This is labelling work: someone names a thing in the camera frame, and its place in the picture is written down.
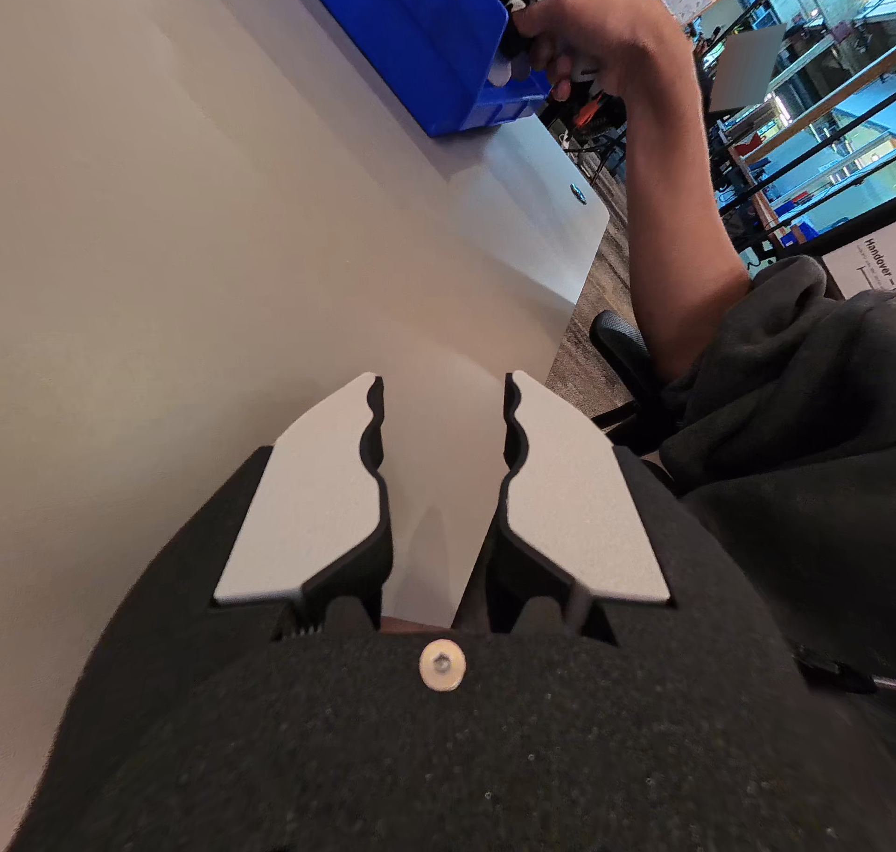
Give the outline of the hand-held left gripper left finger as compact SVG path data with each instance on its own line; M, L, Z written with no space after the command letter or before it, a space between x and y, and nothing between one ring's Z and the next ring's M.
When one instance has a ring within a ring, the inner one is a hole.
M276 440L230 556L216 604L381 596L392 570L384 459L384 381L364 373Z

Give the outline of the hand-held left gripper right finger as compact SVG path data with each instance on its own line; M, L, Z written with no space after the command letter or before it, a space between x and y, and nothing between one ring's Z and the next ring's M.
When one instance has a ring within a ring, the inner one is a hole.
M505 376L504 463L492 581L547 596L664 606L672 595L613 444L523 371Z

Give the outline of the blue plastic bin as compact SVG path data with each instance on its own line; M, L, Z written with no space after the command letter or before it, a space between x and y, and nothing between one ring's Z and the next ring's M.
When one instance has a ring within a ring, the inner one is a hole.
M488 79L507 0L320 0L432 138L527 118L548 96L542 72Z

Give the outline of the person's right hand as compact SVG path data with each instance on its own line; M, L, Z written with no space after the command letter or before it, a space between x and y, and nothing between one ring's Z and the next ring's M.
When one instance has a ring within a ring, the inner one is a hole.
M511 20L532 40L532 67L546 72L556 101L571 96L580 63L634 109L700 104L690 45L659 0L541 0Z

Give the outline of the person's black chair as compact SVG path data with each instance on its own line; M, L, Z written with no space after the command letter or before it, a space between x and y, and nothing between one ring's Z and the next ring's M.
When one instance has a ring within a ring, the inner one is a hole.
M589 331L592 347L607 362L631 400L592 418L616 446L637 456L654 454L676 430L662 399L651 356L639 330L610 310L595 316Z

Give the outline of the printed marker board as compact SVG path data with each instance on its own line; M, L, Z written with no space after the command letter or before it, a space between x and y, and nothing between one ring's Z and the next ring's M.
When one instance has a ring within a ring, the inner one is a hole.
M895 290L895 224L850 242L822 257L825 270L843 299L865 291Z

